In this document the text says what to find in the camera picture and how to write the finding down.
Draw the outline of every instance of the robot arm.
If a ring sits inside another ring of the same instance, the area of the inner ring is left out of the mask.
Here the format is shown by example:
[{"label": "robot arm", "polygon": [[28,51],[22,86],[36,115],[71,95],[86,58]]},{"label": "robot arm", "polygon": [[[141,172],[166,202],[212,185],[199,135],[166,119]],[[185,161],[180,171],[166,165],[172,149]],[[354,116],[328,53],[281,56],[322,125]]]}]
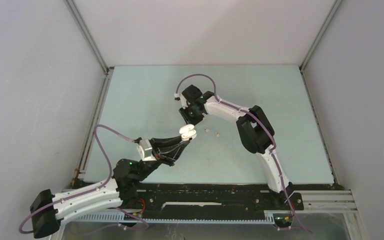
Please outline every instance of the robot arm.
[{"label": "robot arm", "polygon": [[136,186],[161,164],[173,166],[197,134],[191,124],[182,127],[179,133],[172,138],[136,139],[141,160],[120,159],[109,179],[67,192],[52,194],[50,189],[40,192],[30,212],[53,205],[31,217],[34,238],[49,236],[80,216],[135,203]]},{"label": "robot arm", "polygon": [[229,122],[236,123],[242,145],[250,153],[255,154],[264,165],[268,187],[276,193],[283,191],[279,172],[282,173],[286,184],[289,183],[289,179],[285,176],[282,166],[280,164],[276,165],[276,161],[270,154],[273,143],[261,126],[258,124],[256,126],[252,125],[256,121],[246,114],[246,112],[250,112],[256,116],[273,136],[275,131],[261,107],[257,105],[252,108],[242,107],[221,100],[211,91],[202,93],[194,85],[188,86],[181,94],[177,93],[174,96],[176,100],[181,102],[182,107],[179,112],[187,124],[198,124],[204,119],[204,115],[216,115]]}]

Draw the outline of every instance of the white wall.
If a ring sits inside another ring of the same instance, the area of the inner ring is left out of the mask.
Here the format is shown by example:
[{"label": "white wall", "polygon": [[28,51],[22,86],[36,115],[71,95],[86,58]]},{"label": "white wall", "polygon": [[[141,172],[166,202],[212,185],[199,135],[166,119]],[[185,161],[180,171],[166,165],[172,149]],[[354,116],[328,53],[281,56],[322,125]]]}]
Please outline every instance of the white wall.
[{"label": "white wall", "polygon": [[345,1],[306,77],[339,179],[384,239],[384,1]]},{"label": "white wall", "polygon": [[303,61],[335,0],[76,0],[109,66]]},{"label": "white wall", "polygon": [[0,240],[69,183],[102,76],[62,0],[0,1]]}]

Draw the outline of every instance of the metal frame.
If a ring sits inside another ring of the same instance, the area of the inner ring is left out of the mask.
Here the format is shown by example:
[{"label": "metal frame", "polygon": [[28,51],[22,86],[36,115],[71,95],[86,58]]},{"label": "metal frame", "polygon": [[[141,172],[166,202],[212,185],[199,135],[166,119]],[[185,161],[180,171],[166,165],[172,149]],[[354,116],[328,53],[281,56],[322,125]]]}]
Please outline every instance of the metal frame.
[{"label": "metal frame", "polygon": [[[98,122],[101,112],[103,109],[103,105],[105,102],[105,98],[108,92],[108,88],[110,85],[111,77],[113,74],[114,69],[109,69],[107,64],[105,63],[91,33],[89,32],[88,27],[86,26],[74,0],[64,0],[67,8],[70,10],[70,13],[72,14],[76,24],[79,27],[79,30],[81,31],[82,35],[84,36],[85,41],[89,45],[90,49],[92,50],[95,58],[99,62],[103,72],[106,74],[105,79],[102,82],[99,97],[96,102],[96,105],[94,107],[94,113],[90,121],[88,134],[86,135],[85,141],[84,141],[84,149],[81,153],[81,156],[79,158],[78,162],[78,169],[76,169],[76,179],[83,179],[86,164],[87,164],[87,158],[90,154],[90,150],[93,143],[93,126]],[[320,28],[317,36],[315,37],[310,49],[308,50],[301,66],[301,74],[302,74],[302,80],[305,86],[305,89],[307,91],[308,100],[311,104],[313,114],[315,121],[317,123],[318,130],[320,132],[320,137],[323,142],[323,146],[325,148],[325,152],[327,155],[327,158],[331,164],[332,173],[336,179],[336,182],[339,183],[339,179],[336,175],[336,169],[333,163],[331,162],[331,159],[329,157],[328,148],[326,146],[325,138],[323,137],[322,131],[320,129],[319,120],[317,118],[316,110],[314,108],[312,98],[310,91],[306,84],[305,79],[305,69],[308,66],[308,63],[310,62],[313,53],[315,52],[317,46],[319,45],[321,39],[325,35],[327,29],[329,28],[330,24],[332,23],[332,20],[336,16],[338,10],[340,9],[340,6],[344,0],[336,0],[332,6],[332,8],[329,11],[329,14],[326,16],[325,21],[322,24],[322,27]],[[343,213],[345,222],[348,228],[348,232],[350,235],[351,240],[364,240],[367,239],[366,232],[364,229],[364,226],[361,222],[360,216],[357,211],[357,206],[354,202],[354,198],[352,196],[351,191],[349,190],[300,190],[297,191],[302,196],[302,201],[304,203],[304,210],[297,211],[299,213]],[[267,211],[267,214],[276,214],[276,213],[287,213],[287,211]],[[63,238],[65,227],[61,227],[59,231],[54,233],[53,235],[48,237],[48,240],[61,240]]]}]

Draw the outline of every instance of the wall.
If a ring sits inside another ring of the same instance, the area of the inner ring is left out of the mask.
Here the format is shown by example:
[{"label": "wall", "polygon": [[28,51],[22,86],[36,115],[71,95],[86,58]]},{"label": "wall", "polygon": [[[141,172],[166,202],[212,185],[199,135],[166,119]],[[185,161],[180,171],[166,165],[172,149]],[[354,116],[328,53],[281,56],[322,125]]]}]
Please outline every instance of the wall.
[{"label": "wall", "polygon": [[105,62],[299,65],[334,0],[76,0]]},{"label": "wall", "polygon": [[384,1],[345,1],[306,81],[339,179],[384,239]]},{"label": "wall", "polygon": [[102,76],[62,0],[0,1],[0,240],[69,183]]}]

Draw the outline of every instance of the light blue table surface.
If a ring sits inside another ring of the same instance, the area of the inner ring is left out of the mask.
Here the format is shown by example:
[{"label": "light blue table surface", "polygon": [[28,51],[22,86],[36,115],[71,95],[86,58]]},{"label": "light blue table surface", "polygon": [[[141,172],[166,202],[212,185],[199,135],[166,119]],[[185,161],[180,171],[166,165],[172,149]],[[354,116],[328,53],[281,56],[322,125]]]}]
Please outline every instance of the light blue table surface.
[{"label": "light blue table surface", "polygon": [[[279,161],[293,183],[334,182],[301,74],[295,65],[118,66],[114,69],[99,123],[133,139],[178,136],[185,122],[178,111],[181,104],[174,100],[173,94],[181,79],[195,73],[211,76],[221,98],[240,106],[259,105],[263,109],[275,131]],[[199,76],[184,82],[180,92],[190,84],[203,93],[213,91],[211,82]],[[197,137],[175,166],[160,166],[144,182],[267,182],[262,164],[242,146],[234,123],[207,115],[195,128]],[[100,129],[98,135],[113,167],[121,158],[140,159],[136,144],[105,129]],[[97,182],[107,175],[106,161],[94,141],[84,180]]]}]

